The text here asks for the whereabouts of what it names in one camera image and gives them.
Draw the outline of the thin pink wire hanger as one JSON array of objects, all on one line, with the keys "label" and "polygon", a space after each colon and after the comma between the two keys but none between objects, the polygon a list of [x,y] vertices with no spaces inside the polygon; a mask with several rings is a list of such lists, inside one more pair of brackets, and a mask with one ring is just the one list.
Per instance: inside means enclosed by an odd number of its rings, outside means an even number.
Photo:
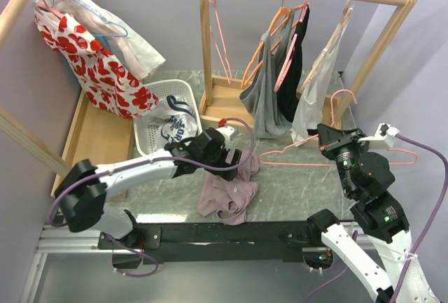
[{"label": "thin pink wire hanger", "polygon": [[218,40],[216,39],[216,37],[214,35],[214,31],[213,31],[212,27],[209,27],[210,34],[213,38],[214,45],[216,47],[216,52],[220,59],[221,65],[223,67],[223,71],[224,71],[226,80],[229,84],[231,84],[232,83],[232,69],[230,66],[230,61],[228,59],[227,47],[226,47],[225,38],[223,35],[223,30],[221,27],[221,20],[220,20],[219,12],[218,12],[218,0],[209,0],[209,4],[211,5],[211,7],[213,8],[214,13],[215,13],[216,27],[218,29],[220,44],[218,44]]}]

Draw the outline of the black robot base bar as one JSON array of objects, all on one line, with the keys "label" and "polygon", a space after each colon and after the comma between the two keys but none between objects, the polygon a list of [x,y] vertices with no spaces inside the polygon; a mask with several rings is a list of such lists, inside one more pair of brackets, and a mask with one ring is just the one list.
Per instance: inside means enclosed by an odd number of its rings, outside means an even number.
[{"label": "black robot base bar", "polygon": [[159,263],[282,260],[328,269],[333,252],[305,220],[222,223],[137,223],[120,243]]}]

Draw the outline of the mauve pink tank top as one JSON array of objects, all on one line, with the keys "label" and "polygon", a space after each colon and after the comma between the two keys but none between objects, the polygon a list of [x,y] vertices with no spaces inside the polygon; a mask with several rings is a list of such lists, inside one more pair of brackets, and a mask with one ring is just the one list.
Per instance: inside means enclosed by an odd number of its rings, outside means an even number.
[{"label": "mauve pink tank top", "polygon": [[258,183],[251,179],[259,168],[258,157],[252,155],[238,167],[237,176],[232,181],[206,173],[197,212],[203,217],[214,215],[225,225],[245,223],[247,207],[258,192]]}]

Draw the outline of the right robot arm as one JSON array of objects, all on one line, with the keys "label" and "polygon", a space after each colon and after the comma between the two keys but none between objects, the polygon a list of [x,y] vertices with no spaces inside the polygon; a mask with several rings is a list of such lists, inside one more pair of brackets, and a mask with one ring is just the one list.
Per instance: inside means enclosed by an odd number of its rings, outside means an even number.
[{"label": "right robot arm", "polygon": [[388,188],[395,182],[389,161],[370,148],[393,146],[396,139],[411,142],[386,123],[373,136],[359,129],[317,126],[318,148],[335,163],[343,195],[354,202],[350,211],[381,258],[378,265],[346,232],[328,209],[307,220],[308,241],[335,252],[367,290],[373,302],[438,302],[416,254],[427,231],[412,240],[403,207]]}]

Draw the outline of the white navy tank top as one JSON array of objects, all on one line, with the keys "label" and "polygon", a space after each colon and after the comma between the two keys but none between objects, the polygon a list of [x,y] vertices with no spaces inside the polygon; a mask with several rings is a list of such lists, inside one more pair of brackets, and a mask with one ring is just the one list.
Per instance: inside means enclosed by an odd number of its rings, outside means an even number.
[{"label": "white navy tank top", "polygon": [[183,97],[166,96],[159,100],[146,117],[149,125],[158,126],[155,133],[156,148],[195,137],[199,130],[195,110]]}]

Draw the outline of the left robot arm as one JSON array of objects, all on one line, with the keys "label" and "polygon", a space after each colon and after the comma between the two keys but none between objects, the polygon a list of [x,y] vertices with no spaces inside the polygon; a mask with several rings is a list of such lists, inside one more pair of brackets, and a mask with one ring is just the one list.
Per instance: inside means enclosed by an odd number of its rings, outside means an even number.
[{"label": "left robot arm", "polygon": [[146,182],[193,174],[199,168],[231,181],[242,157],[240,150],[228,148],[236,133],[231,126],[210,127],[147,156],[99,165],[82,160],[57,187],[49,221],[60,210],[71,232],[98,230],[111,235],[123,248],[132,248],[140,239],[134,216],[110,207],[107,201]]}]

